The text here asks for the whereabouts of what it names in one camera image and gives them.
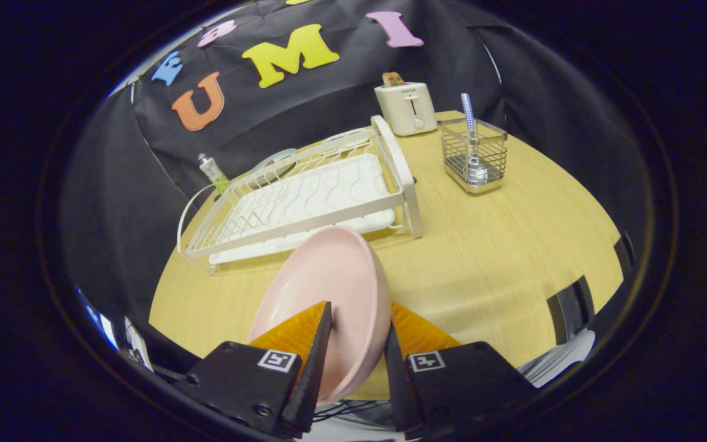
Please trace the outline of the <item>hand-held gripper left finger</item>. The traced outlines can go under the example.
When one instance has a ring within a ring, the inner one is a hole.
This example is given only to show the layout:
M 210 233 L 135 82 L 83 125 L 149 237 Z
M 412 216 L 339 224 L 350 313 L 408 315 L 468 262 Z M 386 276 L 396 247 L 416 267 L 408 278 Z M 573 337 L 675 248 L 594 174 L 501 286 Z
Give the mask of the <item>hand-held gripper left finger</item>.
M 311 431 L 331 328 L 332 305 L 319 302 L 250 345 L 219 344 L 174 388 L 259 433 L 300 437 Z

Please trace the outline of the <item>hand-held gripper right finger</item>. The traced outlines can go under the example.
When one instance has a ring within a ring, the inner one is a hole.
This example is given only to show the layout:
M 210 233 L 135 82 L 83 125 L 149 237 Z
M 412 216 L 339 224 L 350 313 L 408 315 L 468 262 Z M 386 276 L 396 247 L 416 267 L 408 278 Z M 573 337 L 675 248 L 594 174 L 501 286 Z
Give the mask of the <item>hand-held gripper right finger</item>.
M 407 440 L 474 436 L 538 394 L 490 344 L 460 343 L 398 303 L 384 357 L 393 424 Z

